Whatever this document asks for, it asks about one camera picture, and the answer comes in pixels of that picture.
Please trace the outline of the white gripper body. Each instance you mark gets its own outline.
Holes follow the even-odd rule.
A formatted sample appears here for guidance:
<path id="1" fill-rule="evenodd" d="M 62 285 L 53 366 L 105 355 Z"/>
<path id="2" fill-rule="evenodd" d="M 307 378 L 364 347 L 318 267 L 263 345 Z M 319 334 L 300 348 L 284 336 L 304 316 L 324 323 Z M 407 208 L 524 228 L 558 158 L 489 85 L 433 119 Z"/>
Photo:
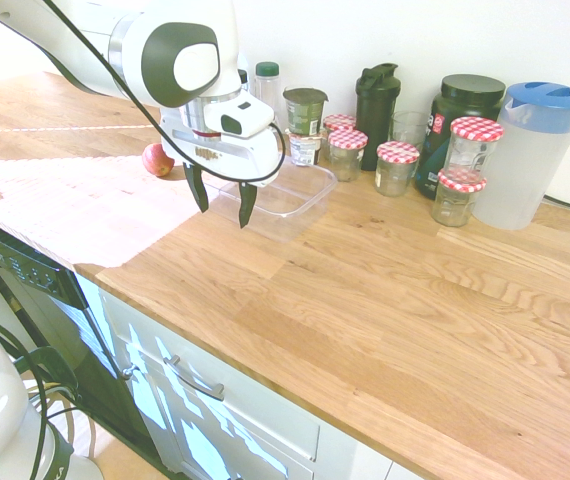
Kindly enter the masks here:
<path id="1" fill-rule="evenodd" d="M 274 111 L 248 92 L 160 109 L 165 153 L 220 178 L 270 182 L 280 169 Z"/>

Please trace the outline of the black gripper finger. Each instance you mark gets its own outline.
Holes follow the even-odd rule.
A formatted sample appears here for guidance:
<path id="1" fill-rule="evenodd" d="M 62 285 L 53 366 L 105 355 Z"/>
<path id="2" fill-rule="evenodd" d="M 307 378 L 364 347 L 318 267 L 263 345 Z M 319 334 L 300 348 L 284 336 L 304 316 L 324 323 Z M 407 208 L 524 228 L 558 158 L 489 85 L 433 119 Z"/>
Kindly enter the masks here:
<path id="1" fill-rule="evenodd" d="M 247 182 L 240 182 L 238 187 L 240 194 L 238 220 L 240 228 L 244 228 L 249 223 L 254 209 L 257 198 L 257 187 Z"/>
<path id="2" fill-rule="evenodd" d="M 198 165 L 191 163 L 184 163 L 183 169 L 185 179 L 199 210 L 206 212 L 209 209 L 209 198 L 202 179 L 203 170 Z"/>

